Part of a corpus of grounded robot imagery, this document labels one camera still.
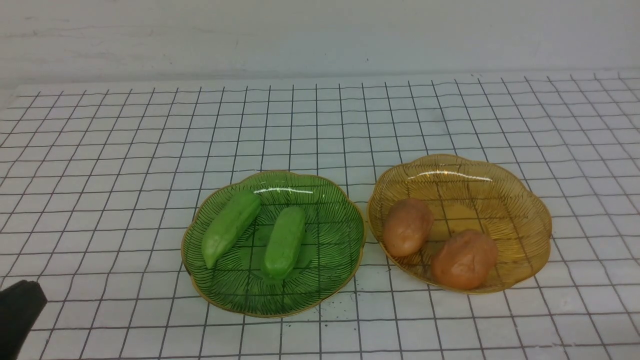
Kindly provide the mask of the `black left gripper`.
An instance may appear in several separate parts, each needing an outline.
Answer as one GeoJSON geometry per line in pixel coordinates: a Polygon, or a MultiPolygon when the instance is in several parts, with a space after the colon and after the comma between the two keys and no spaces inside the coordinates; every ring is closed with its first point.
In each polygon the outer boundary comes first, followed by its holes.
{"type": "Polygon", "coordinates": [[[0,292],[0,358],[16,360],[48,299],[37,281],[20,280],[0,292]]]}

